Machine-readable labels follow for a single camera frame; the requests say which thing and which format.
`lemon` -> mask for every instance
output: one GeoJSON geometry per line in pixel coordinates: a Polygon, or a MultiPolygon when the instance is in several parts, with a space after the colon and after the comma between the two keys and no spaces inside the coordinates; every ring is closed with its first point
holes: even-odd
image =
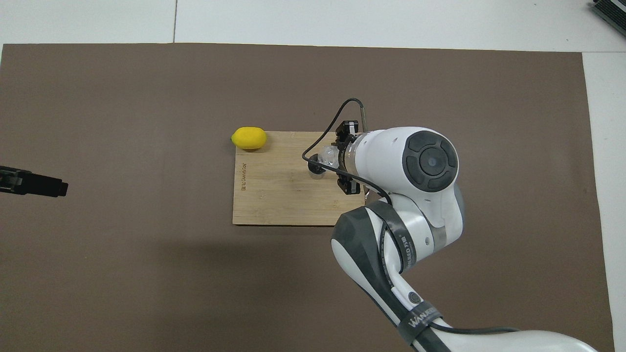
{"type": "Polygon", "coordinates": [[[241,149],[259,149],[265,145],[267,135],[259,127],[240,127],[230,140],[241,149]]]}

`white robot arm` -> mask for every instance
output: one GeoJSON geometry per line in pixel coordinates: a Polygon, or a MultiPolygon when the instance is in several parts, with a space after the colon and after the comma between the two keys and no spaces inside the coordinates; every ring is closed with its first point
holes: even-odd
{"type": "MultiPolygon", "coordinates": [[[[350,101],[361,106],[357,99],[350,101]]],[[[337,129],[337,160],[302,157],[309,170],[337,172],[347,194],[357,182],[383,197],[342,214],[331,246],[341,268],[376,303],[408,345],[424,352],[590,352],[589,345],[546,331],[511,328],[454,329],[403,279],[402,273],[459,238],[464,205],[456,185],[459,160],[453,144],[422,127],[397,127],[357,134],[357,121],[337,129]]]]}

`wooden cutting board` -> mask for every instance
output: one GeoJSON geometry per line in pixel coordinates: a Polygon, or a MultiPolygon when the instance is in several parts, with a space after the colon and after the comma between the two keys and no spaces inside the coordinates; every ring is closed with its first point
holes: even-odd
{"type": "MultiPolygon", "coordinates": [[[[267,131],[263,148],[236,147],[233,224],[333,226],[342,213],[365,204],[363,194],[343,193],[335,173],[310,176],[301,154],[321,134],[267,131]]],[[[319,146],[334,139],[329,133],[319,146]]]]}

